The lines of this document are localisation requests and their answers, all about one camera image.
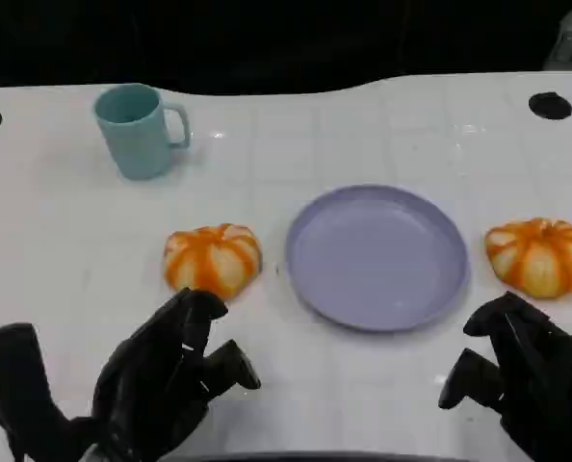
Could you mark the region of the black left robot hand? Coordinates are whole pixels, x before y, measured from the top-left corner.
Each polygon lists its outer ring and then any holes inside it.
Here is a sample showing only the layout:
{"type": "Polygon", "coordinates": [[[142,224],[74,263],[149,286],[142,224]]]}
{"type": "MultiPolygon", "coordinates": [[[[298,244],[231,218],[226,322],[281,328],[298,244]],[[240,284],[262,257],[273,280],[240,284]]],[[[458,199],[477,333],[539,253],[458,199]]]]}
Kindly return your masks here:
{"type": "Polygon", "coordinates": [[[227,314],[210,292],[185,289],[121,342],[94,387],[92,417],[111,461],[157,461],[199,426],[214,399],[261,380],[229,340],[205,352],[211,324],[227,314]]]}

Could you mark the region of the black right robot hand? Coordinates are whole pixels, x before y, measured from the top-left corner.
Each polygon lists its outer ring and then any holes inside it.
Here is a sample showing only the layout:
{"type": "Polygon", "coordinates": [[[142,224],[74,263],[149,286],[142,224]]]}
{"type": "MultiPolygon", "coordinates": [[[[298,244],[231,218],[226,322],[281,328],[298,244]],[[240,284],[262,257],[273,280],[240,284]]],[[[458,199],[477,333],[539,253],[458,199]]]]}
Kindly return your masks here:
{"type": "Polygon", "coordinates": [[[489,338],[496,359],[462,350],[439,407],[469,398],[494,410],[531,460],[572,461],[572,335],[512,292],[484,303],[463,331],[489,338]]]}

